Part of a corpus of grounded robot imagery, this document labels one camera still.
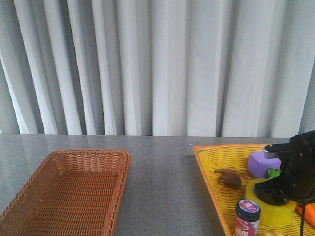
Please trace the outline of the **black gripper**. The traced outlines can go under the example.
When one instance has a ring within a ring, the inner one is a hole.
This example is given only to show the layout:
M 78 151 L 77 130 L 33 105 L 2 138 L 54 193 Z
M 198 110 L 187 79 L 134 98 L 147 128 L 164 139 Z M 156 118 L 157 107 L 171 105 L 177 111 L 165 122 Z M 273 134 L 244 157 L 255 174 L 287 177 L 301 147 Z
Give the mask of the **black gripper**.
M 315 201 L 315 132 L 295 135 L 289 143 L 264 147 L 267 159 L 280 159 L 289 154 L 290 160 L 281 173 L 281 190 L 276 178 L 254 184 L 256 197 L 269 205 L 286 205 L 289 200 L 300 204 Z

